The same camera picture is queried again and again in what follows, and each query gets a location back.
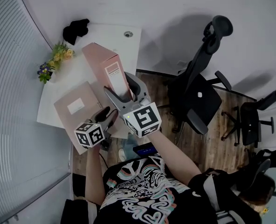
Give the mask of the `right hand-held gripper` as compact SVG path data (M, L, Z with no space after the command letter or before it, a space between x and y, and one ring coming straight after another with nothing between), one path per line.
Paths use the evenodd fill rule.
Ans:
M125 125L139 138L143 138L161 127L161 117L157 106L149 97L146 84L137 76L125 72L129 88L134 95L131 97L119 97L111 88L104 86L104 92L113 105L119 110L119 114Z

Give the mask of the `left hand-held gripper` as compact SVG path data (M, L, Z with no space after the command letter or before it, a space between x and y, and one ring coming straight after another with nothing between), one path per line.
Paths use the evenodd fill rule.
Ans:
M110 110L107 106L96 112L90 119L81 123L75 130L75 136L82 147L110 147L111 134L108 130L114 125L118 117L118 110Z

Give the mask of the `beige file box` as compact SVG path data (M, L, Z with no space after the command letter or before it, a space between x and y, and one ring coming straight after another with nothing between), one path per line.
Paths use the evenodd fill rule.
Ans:
M96 112L102 109L88 82L79 85L54 103L57 114L70 140L79 154L85 153L90 147L82 147L75 136L74 130Z

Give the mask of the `pink file box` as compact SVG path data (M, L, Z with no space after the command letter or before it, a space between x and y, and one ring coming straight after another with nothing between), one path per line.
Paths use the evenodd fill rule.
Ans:
M132 99L124 69L117 53L97 43L90 43L82 52L98 82L114 91L122 99Z

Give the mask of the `person's left forearm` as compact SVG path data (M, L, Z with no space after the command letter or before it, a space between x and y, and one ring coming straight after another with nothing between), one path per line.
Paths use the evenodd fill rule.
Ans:
M105 190L99 151L100 145L87 151L85 198L92 203L102 205L105 199Z

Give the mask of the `person's right forearm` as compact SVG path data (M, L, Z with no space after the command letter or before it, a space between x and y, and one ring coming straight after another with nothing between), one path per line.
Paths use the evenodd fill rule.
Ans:
M187 186L193 177L201 174L196 164L162 132L155 131L147 137L178 181Z

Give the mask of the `blue jeans leg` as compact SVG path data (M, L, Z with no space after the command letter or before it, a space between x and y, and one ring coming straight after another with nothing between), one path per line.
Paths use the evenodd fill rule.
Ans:
M123 149L126 160L131 160L138 158L139 156L133 151L134 147L137 147L138 143L135 139L135 136L131 133L128 133L128 138L123 142Z

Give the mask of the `black device with blue screen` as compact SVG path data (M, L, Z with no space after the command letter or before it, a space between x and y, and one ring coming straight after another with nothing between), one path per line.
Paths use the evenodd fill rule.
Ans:
M151 142L133 147L133 152L140 157L151 156L158 153Z

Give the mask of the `black office chair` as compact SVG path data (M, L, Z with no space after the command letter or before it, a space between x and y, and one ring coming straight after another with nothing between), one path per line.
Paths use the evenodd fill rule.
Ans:
M231 21L222 15L215 16L206 25L203 44L188 63L186 70L167 82L167 107L177 120L173 133L179 133L183 123L187 123L198 134L204 135L208 132L208 124L222 103L213 84L222 83L228 91L232 86L220 71L210 80L206 80L201 73L219 49L222 38L232 33ZM201 98L198 97L198 92L202 93Z
M221 141L227 139L234 132L237 134L237 142L234 146L238 146L240 141L244 146L254 144L258 147L258 142L261 141L261 125L271 126L271 131L274 133L274 120L264 121L259 119L258 111L264 111L276 102L276 90L270 93L265 98L256 102L245 102L242 106L235 106L233 108L236 111L236 118L230 115L226 111L222 111L222 116L227 116L234 124L233 128L228 132L226 136L221 137Z
M249 156L248 165L231 174L213 168L209 168L205 174L218 176L226 186L235 187L237 191L249 190L259 174L264 174L269 168L276 168L276 150L263 149L254 156L248 149L245 150Z

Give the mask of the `purple flower potted plant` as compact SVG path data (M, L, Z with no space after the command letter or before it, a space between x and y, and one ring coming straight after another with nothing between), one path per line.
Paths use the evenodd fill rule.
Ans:
M43 82L44 84L51 79L52 73L51 66L47 63L40 65L39 70L37 71L40 82Z

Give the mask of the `yellow flower bouquet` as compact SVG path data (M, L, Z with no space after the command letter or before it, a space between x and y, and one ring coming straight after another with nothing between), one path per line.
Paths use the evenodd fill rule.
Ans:
M67 46L64 42L59 42L53 47L52 57L47 65L52 71L59 70L62 62L73 58L75 51Z

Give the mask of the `black cloth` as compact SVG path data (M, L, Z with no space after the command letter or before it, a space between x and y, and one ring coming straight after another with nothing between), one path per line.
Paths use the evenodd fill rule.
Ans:
M89 19L72 21L63 29L63 39L71 45L75 45L78 36L83 37L88 33L89 22Z

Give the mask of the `black printed T-shirt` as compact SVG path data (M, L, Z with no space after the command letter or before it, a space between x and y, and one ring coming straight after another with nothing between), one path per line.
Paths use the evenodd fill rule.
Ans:
M60 224L262 224L227 186L227 177L207 171L185 185L161 157L126 161L105 172L101 205L67 200Z

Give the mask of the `white window blinds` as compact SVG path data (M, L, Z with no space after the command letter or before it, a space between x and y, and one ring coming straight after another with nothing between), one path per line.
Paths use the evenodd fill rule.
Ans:
M22 0L0 0L0 224L60 224L72 144L37 122L50 48Z

